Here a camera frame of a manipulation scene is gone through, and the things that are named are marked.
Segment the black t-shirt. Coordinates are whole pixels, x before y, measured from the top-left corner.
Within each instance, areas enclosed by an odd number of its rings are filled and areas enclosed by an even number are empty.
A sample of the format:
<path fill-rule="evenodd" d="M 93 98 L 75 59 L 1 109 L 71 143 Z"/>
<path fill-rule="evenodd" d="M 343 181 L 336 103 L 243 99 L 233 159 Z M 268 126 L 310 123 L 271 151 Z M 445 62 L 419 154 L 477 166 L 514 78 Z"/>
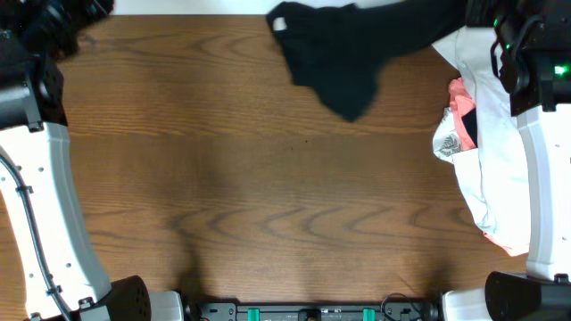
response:
<path fill-rule="evenodd" d="M 463 0 L 407 0 L 378 7 L 314 8 L 282 2 L 265 17 L 297 86 L 308 86 L 353 122 L 374 100 L 379 71 L 461 28 Z"/>

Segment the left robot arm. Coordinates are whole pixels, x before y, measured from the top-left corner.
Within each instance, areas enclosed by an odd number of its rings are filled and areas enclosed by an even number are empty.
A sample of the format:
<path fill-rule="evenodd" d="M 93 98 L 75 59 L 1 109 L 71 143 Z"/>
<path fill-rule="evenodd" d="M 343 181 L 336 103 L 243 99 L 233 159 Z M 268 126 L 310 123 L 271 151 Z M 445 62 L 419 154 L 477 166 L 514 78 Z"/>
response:
<path fill-rule="evenodd" d="M 1 4 L 1 194 L 23 266 L 30 320 L 181 320 L 174 291 L 139 276 L 112 281 L 95 254 L 70 168 L 57 63 L 113 2 Z"/>

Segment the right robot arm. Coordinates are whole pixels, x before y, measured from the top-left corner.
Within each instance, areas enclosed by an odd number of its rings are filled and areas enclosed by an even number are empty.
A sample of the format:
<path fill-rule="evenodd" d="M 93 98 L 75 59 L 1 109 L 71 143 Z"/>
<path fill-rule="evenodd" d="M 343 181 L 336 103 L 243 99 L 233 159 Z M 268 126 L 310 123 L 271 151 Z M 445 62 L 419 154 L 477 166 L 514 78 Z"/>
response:
<path fill-rule="evenodd" d="M 524 274 L 443 295 L 444 320 L 570 318 L 570 3 L 470 1 L 469 27 L 496 33 L 492 73 L 509 93 L 523 140 L 531 207 Z"/>

